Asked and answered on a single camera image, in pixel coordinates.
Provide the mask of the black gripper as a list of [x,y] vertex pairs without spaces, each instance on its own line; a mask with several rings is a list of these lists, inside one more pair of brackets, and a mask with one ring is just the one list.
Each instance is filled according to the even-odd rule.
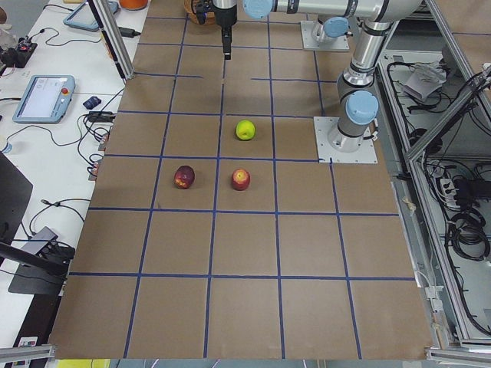
[[222,27],[222,50],[225,60],[232,57],[232,26],[236,23],[236,0],[213,0],[216,24]]

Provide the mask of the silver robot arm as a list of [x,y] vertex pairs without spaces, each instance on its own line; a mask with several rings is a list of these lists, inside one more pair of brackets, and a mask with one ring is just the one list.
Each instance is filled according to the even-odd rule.
[[345,17],[318,15],[317,21],[311,31],[312,38],[324,45],[337,41],[345,36],[349,30],[349,21]]
[[411,15],[419,1],[244,1],[242,7],[251,18],[264,18],[270,12],[312,13],[343,19],[361,19],[361,30],[350,64],[338,78],[342,108],[338,122],[327,134],[337,151],[353,153],[359,149],[364,132],[377,116],[379,103],[368,90],[374,69],[395,23]]

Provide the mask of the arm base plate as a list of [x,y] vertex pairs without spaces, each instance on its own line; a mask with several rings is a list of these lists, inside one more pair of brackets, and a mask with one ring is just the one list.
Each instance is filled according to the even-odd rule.
[[367,127],[363,136],[348,137],[338,129],[338,117],[314,117],[320,163],[377,164],[374,141],[377,132]]
[[348,22],[327,21],[321,24],[318,21],[301,21],[302,43],[305,50],[348,52],[347,39]]

